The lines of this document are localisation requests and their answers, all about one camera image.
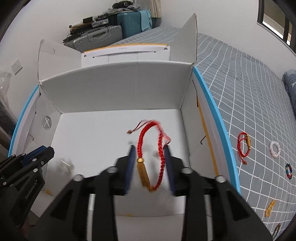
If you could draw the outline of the red braided bracelet gold charm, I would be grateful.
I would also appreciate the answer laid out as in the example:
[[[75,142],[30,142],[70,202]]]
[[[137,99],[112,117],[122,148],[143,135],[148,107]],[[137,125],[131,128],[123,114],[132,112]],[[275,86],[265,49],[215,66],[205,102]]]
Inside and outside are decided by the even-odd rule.
[[[157,150],[152,150],[151,145],[144,144],[145,134],[155,127],[158,131]],[[134,129],[128,130],[127,134],[141,130],[137,141],[137,171],[142,187],[145,187],[149,192],[155,192],[161,186],[164,171],[166,166],[164,149],[170,144],[171,138],[163,130],[161,123],[157,120],[141,120]],[[151,160],[158,160],[159,164],[154,163],[154,168],[159,167],[159,177],[155,185],[151,185],[149,175],[145,167],[144,157]]]

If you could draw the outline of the white cardboard box blue edge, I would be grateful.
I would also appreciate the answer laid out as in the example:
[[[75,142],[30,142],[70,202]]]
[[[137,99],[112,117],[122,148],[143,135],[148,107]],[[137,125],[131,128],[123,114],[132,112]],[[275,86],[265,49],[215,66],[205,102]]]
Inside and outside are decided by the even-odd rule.
[[[10,155],[52,147],[45,185],[30,211],[29,240],[222,240],[232,234],[229,197],[239,180],[231,143],[195,65],[192,15],[168,44],[125,44],[80,53],[41,41],[38,80],[17,122]],[[155,192],[142,187],[141,120],[171,138],[176,193],[165,166]],[[130,190],[125,170],[136,148]]]

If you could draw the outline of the grey checked bed sheet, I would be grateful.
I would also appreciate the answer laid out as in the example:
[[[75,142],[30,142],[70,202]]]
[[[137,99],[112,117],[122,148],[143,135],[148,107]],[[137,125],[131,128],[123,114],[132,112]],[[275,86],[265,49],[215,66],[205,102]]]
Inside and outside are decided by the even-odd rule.
[[[190,30],[196,67],[220,111],[233,148],[250,134],[246,164],[236,163],[243,196],[262,216],[274,240],[295,240],[295,115],[281,81],[254,57]]]

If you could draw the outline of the grey hard suitcase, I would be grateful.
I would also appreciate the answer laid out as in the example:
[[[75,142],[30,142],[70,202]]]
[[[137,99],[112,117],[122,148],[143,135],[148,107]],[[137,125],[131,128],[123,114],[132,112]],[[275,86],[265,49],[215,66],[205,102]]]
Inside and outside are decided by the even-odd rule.
[[[120,40],[122,40],[122,29],[117,25],[90,30],[74,40],[67,41],[64,45],[83,53],[109,46]]]

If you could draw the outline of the teal hard suitcase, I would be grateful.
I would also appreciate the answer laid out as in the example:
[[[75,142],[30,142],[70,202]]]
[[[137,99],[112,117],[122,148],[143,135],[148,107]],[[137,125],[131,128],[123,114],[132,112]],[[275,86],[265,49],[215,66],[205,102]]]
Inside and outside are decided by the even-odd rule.
[[[149,10],[122,12],[117,15],[117,23],[122,28],[123,39],[152,29]]]

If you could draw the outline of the blue grey folded quilt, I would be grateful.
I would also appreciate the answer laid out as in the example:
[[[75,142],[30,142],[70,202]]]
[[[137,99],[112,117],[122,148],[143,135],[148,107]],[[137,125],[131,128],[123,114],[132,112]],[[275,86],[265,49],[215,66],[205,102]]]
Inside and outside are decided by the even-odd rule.
[[[282,76],[282,81],[290,97],[294,114],[296,114],[296,70],[293,69],[285,72]]]

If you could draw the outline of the beige curtain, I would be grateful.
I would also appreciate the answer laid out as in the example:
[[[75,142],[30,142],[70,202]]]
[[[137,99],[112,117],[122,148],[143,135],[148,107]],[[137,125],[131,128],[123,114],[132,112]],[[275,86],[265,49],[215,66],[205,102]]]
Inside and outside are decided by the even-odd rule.
[[[160,0],[149,0],[149,10],[152,18],[162,17],[162,8]]]

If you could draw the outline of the dark framed window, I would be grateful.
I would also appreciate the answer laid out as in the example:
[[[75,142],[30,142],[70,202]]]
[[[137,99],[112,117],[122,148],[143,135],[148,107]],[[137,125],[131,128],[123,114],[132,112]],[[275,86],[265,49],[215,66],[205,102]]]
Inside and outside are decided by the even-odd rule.
[[[295,1],[258,1],[257,22],[295,53]]]

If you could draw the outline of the white wall socket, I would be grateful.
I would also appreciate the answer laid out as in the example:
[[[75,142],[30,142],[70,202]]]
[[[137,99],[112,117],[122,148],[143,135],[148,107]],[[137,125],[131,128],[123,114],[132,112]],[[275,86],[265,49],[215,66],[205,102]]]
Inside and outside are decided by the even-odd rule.
[[[17,73],[19,73],[20,70],[22,70],[23,66],[22,63],[20,61],[20,59],[17,59],[12,65],[11,65],[11,69],[14,73],[14,75],[17,75]]]

